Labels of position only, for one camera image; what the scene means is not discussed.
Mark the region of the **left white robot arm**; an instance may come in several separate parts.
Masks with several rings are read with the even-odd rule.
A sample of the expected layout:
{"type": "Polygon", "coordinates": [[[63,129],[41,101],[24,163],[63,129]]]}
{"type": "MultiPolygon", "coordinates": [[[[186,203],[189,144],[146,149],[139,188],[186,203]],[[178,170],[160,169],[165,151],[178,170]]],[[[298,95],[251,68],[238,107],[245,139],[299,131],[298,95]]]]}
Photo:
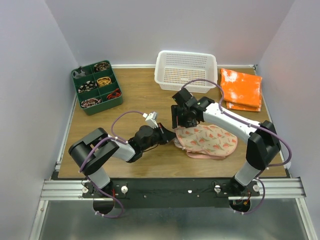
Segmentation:
{"type": "Polygon", "coordinates": [[[111,191],[111,179],[103,169],[110,158],[117,158],[126,163],[134,163],[143,153],[156,145],[165,145],[176,137],[176,133],[166,129],[161,123],[152,128],[143,125],[134,137],[123,142],[112,137],[99,127],[71,145],[69,155],[79,166],[79,171],[94,183],[93,191],[101,198],[111,191]]]}

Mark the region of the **orange white cloth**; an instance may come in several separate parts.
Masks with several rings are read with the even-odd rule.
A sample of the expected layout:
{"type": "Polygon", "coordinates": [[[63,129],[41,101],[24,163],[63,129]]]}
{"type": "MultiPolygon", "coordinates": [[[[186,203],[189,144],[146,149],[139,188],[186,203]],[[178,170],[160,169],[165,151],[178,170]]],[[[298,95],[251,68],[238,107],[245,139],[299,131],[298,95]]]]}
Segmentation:
{"type": "Polygon", "coordinates": [[[260,112],[262,77],[222,68],[220,86],[228,109],[260,112]]]}

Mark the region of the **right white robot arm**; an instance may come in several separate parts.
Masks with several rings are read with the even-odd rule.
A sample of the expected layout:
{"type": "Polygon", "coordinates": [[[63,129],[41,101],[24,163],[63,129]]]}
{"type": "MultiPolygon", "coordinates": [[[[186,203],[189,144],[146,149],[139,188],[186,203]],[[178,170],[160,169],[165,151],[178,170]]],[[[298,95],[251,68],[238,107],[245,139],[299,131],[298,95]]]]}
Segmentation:
{"type": "Polygon", "coordinates": [[[246,144],[243,166],[230,180],[230,191],[241,196],[252,180],[262,173],[280,152],[273,123],[262,123],[244,118],[219,105],[208,97],[196,99],[186,88],[172,96],[172,127],[196,127],[200,122],[214,124],[238,137],[246,144]]]}

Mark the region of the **white plastic basket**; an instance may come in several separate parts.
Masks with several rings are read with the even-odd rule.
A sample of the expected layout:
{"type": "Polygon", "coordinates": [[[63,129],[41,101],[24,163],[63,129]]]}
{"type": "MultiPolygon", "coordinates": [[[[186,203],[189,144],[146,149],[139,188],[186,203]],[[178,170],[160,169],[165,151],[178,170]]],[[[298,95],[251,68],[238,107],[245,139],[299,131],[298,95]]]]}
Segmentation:
{"type": "Polygon", "coordinates": [[[187,84],[188,91],[205,94],[218,82],[217,59],[207,53],[162,50],[156,59],[154,81],[162,90],[179,91],[187,84]]]}

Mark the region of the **green compartment tray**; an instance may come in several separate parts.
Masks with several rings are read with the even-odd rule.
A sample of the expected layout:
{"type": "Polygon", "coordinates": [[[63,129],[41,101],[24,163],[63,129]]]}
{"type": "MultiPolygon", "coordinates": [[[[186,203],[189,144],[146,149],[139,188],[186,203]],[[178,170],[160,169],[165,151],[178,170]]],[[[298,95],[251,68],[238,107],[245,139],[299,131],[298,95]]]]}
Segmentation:
{"type": "Polygon", "coordinates": [[[115,108],[123,103],[123,93],[120,87],[119,81],[115,75],[115,72],[110,63],[110,68],[108,70],[94,72],[94,65],[100,62],[108,62],[109,60],[98,61],[89,65],[80,66],[85,71],[86,76],[79,79],[74,79],[72,77],[72,71],[78,68],[75,68],[71,71],[71,79],[75,88],[77,101],[79,107],[88,115],[92,116],[94,114],[115,108]],[[78,93],[78,87],[83,85],[87,81],[94,81],[97,84],[97,88],[84,92],[78,93]],[[81,101],[98,98],[101,99],[101,103],[89,108],[82,108],[81,101]]]}

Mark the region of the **pink floral laundry bag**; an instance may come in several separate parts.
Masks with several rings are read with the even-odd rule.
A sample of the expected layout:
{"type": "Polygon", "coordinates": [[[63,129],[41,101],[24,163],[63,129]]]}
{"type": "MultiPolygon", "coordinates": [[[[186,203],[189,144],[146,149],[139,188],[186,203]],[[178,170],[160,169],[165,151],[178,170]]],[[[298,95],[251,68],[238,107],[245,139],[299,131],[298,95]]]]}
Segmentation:
{"type": "Polygon", "coordinates": [[[214,124],[177,127],[174,145],[193,159],[223,160],[237,148],[238,138],[214,124]]]}

